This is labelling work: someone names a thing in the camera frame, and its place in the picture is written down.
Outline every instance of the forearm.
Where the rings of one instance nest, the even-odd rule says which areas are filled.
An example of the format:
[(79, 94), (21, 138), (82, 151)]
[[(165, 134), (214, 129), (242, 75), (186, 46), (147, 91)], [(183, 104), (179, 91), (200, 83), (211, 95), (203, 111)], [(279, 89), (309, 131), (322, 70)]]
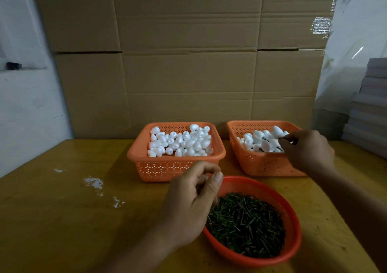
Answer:
[(155, 269), (174, 249), (163, 233), (152, 228), (132, 248), (113, 261), (105, 273), (147, 273)]
[(387, 272), (387, 205), (337, 171), (311, 175), (381, 272)]

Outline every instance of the white wall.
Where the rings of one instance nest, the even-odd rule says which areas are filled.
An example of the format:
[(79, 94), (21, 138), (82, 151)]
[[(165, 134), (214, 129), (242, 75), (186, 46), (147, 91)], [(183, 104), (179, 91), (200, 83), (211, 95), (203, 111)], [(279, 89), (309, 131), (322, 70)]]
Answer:
[(331, 31), (313, 127), (340, 137), (338, 132), (345, 124), (354, 93), (360, 90), (368, 60), (387, 57), (387, 0), (337, 0)]
[(8, 60), (35, 68), (0, 71), (2, 177), (72, 138), (72, 129), (34, 0), (0, 0), (0, 42)]

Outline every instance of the hand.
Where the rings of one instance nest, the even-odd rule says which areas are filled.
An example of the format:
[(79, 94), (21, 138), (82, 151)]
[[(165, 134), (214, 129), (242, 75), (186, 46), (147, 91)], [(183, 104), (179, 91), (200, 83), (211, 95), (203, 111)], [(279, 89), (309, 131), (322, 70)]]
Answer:
[(204, 161), (172, 180), (154, 225), (171, 251), (193, 242), (202, 232), (222, 180), (220, 167)]
[(292, 166), (308, 175), (335, 170), (334, 151), (316, 130), (294, 131), (278, 142)]

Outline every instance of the right hand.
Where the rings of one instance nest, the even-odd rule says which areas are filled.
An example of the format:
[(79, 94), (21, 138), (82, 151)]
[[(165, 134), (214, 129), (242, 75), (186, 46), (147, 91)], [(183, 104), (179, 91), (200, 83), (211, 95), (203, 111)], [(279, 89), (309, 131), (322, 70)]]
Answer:
[(316, 130), (294, 131), (278, 142), (292, 166), (308, 175), (335, 170), (334, 151)]

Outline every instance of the stack of foam boards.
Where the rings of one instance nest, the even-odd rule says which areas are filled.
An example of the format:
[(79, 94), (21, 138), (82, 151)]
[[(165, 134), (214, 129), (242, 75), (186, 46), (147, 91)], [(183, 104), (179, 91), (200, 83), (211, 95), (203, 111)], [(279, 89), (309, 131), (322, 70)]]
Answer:
[(37, 3), (75, 137), (134, 138), (155, 121), (308, 128), (332, 1)]
[(387, 58), (371, 58), (342, 138), (387, 158)]

